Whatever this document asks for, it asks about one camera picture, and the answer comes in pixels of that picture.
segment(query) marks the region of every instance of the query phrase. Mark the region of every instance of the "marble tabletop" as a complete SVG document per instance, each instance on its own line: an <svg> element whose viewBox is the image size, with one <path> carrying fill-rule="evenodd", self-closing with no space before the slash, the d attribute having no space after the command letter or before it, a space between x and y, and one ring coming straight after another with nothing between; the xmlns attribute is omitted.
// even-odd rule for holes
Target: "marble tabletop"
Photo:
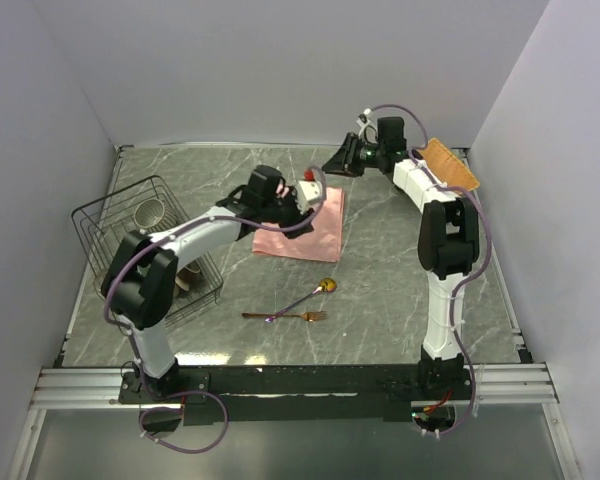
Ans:
<svg viewBox="0 0 600 480"><path fill-rule="evenodd" d="M256 165L271 165L293 182L307 166L322 165L328 147L165 147L125 149L114 189L160 175L190 217L207 210ZM252 236L211 255L224 278L218 304L169 325L181 364L415 363L426 333L428 285L417 257L420 213L377 172L328 177L345 192L342 257L320 263L255 255ZM266 324L242 312L269 312L306 295L323 277L338 290L317 295L300 311L325 310L328 319L281 319ZM102 319L102 300L90 274L66 344L64 366L121 365L128 341ZM493 265L467 287L463 338L475 362L518 362L512 327Z"/></svg>

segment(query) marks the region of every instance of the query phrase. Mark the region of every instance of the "gold fork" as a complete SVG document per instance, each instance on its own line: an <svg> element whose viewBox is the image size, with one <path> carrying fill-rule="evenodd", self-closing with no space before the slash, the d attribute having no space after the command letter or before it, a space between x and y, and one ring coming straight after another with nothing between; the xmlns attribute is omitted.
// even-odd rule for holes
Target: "gold fork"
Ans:
<svg viewBox="0 0 600 480"><path fill-rule="evenodd" d="M271 313L243 313L243 318L268 318L271 317ZM296 317L303 318L307 322L317 322L319 320L324 320L327 318L327 312L305 312L302 314L292 314L285 313L283 315L278 315L278 317Z"/></svg>

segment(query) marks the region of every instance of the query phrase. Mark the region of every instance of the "wire dish rack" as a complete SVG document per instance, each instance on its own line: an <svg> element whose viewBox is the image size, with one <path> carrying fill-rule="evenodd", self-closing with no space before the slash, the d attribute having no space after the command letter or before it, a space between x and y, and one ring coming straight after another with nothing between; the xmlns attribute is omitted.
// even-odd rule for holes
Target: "wire dish rack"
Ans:
<svg viewBox="0 0 600 480"><path fill-rule="evenodd" d="M134 222L134 212L140 204L156 198L175 214L178 225L189 220L165 181L157 175L82 205L71 213L71 220L93 273L91 287L87 284L85 288L92 288L98 296L102 296L100 285L122 238L132 230L139 230ZM182 290L174 297L166 316L168 324L186 319L203 306L217 302L220 296L223 280L211 256L205 254L197 259L197 263L201 280L192 284L188 292Z"/></svg>

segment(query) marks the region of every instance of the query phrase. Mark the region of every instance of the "gray wall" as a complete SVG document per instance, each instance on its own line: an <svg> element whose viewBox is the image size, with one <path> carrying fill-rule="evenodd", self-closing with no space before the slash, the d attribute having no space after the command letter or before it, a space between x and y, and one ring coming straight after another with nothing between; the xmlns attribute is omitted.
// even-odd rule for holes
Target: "gray wall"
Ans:
<svg viewBox="0 0 600 480"><path fill-rule="evenodd" d="M71 209L101 194L112 147L30 3L0 0L0 478L84 267Z"/></svg>
<svg viewBox="0 0 600 480"><path fill-rule="evenodd" d="M398 102L469 146L547 1L33 3L116 144L340 144Z"/></svg>
<svg viewBox="0 0 600 480"><path fill-rule="evenodd" d="M470 159L525 338L600 479L600 0L549 3Z"/></svg>

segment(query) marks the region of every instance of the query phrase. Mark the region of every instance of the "purple cable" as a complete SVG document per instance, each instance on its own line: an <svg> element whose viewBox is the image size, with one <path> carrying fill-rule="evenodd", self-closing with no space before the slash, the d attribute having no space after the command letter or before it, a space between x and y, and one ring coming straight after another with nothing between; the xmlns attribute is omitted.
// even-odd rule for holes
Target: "purple cable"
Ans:
<svg viewBox="0 0 600 480"><path fill-rule="evenodd" d="M116 276L116 278L113 279L113 281L111 282L111 286L109 287L109 291L107 292L107 297L105 299L104 302L104 319L112 324L112 325L116 325L119 327L124 328L126 331L129 331L129 325L119 322L113 318L110 317L111 314L111 304L113 301L113 295L115 293L115 291L117 290L117 288L120 286L120 283L122 283L122 279L127 275L127 273L129 273L131 271L132 268L135 268L135 266L138 264L138 262L140 261L140 259L142 259L142 257L144 257L145 255L147 255L149 252L155 250L158 247L161 247L167 243L169 243L171 241L172 237L178 237L180 235L183 235L187 232L189 232L190 230L193 230L194 228L203 225L205 223L208 222L212 222L212 221L216 221L216 220L228 220L231 222L238 222L238 223L242 223L244 225L249 225L251 227L254 228L261 228L263 230L268 230L270 232L278 232L278 233L288 233L288 232L293 232L295 230L299 230L301 228L304 228L305 226L307 226L309 223L311 223L316 216L320 213L320 210L322 210L322 207L324 205L324 202L327 199L327 179L324 175L324 172L317 166L315 165L311 165L309 167L310 170L313 170L315 172L318 173L318 177L320 180L320 185L322 187L322 195L320 197L320 203L318 204L318 206L315 208L315 210L313 211L313 213L311 215L309 215L307 218L305 218L303 221L301 221L300 223L296 224L296 225L292 225L291 227L284 227L284 228L280 228L280 227L270 227L268 225L262 225L260 223L257 222L252 222L251 220L245 220L243 218L237 218L237 217L231 217L228 215L218 215L216 217L213 217L213 220L211 219L212 217L203 217L203 218L199 218L198 220L195 220L187 225L184 225L182 227L180 227L179 229L177 229L175 232L173 232L173 234L164 237L158 241L156 241L155 243L151 243L150 245L148 245L147 247L143 248L142 250L140 250L138 253L136 253L131 260L129 260L129 262L122 268L122 270L120 270L120 273ZM129 343L131 344L131 349L133 350L133 355L134 358L140 360L140 362L142 362L142 358L140 357L140 350L138 349L138 345L135 341L135 338L133 337L133 333L129 333L127 335L129 337ZM149 396L151 396L154 400L164 400L159 398L155 392L153 392L148 385L147 379L146 379L146 374L144 372L144 368L143 366L140 364L139 365L139 369L140 371L140 382L142 384L143 389L147 392L147 394ZM146 433L146 431L144 430L144 428L142 427L142 419L148 414L148 412L154 410L155 409L149 409L147 411L145 411L141 416L140 416L140 429L145 432L145 435L148 436L150 439L156 441L157 443L159 443L160 445L167 447L171 450L175 450L177 452L181 452L181 453L203 453L203 452L208 452L209 450L211 450L213 447L215 447L216 445L218 445L218 443L220 443L220 441L222 440L222 438L224 437L224 435L227 432L227 428L229 427L229 416L227 413L227 409L226 406L224 405L224 403L222 402L222 400L209 393L209 392L205 392L205 391L197 391L197 390L192 390L192 391L188 391L188 392L178 392L175 393L173 395L169 395L168 397L166 397L167 399L172 399L172 398L178 398L178 397L186 397L189 395L204 395L210 398L213 398L214 400L216 400L221 408L222 411L224 413L224 424L222 427L222 431L220 432L220 435L218 436L218 438L211 443L209 446L205 447L205 448L201 448L198 450L189 450L186 448L180 448L177 447L171 443L165 442L164 440L161 439L156 439L155 437L148 435ZM157 409L161 409L161 410L173 410L170 409L168 407L156 407Z"/></svg>
<svg viewBox="0 0 600 480"><path fill-rule="evenodd" d="M424 128L424 125L422 124L422 122L416 116L415 113L413 113L407 107L403 107L402 105L398 105L395 103L385 103L382 105L378 105L377 107L373 107L371 109L371 111L375 112L376 110L380 110L382 108L397 108L398 110L402 110L403 112L406 112L407 114L409 114L409 116L411 118L413 118L413 120L418 124L418 126L420 127L420 130L422 131L422 134L424 135L424 145L422 147L415 147L415 148L417 148L418 150L427 148L427 145L429 145L429 135L427 134L427 131ZM407 148L407 155L409 156L409 158L411 159L411 161L414 164L419 165L418 159L415 158L415 156L413 155L413 148ZM454 307L455 307L455 303L456 303L456 296L458 295L458 292L460 291L460 289L462 289L469 282L478 278L487 269L487 267L489 266L489 262L491 261L493 242L492 242L492 237L491 237L491 228L489 226L487 216L485 215L484 210L482 210L482 206L478 203L478 201L475 199L475 197L473 195L471 195L471 192L469 192L466 188L463 188L463 187L454 187L454 186L444 187L438 183L438 180L436 179L436 177L433 175L433 173L431 173L431 171L428 168L423 167L423 168L421 168L421 170L424 172L424 174L427 176L427 178L431 181L431 183L433 185L436 186L436 188L439 191L441 191L441 192L460 192L469 199L469 201L473 204L476 211L478 212L478 216L480 217L480 221L482 222L482 226L484 227L484 233L485 233L485 237L486 237L486 241L487 241L487 252L485 253L484 261L482 262L482 265L480 265L480 268L478 268L478 270L473 272L471 275L462 279L458 283L458 285L456 285L455 288L451 291L451 302L449 303L449 324L454 329L453 336L455 337L456 342L458 342L458 347L460 347L460 351L462 352L462 355L464 355L464 358L467 360L467 365L469 366L469 377L471 378L471 397L469 398L469 405L467 406L467 409L464 411L464 413L462 414L460 419L458 419L458 421L456 421L449 429L447 429L443 432L440 432L440 435L445 435L447 433L451 433L452 431L454 431L456 428L458 428L460 425L462 425L469 418L469 415L471 415L471 411L473 410L473 405L475 404L475 401L476 401L477 386L476 386L475 368L474 368L473 362L471 361L471 357L469 356L469 352L467 351L466 347L462 343L462 339L460 338L458 331L455 329L456 322L455 322Z"/></svg>

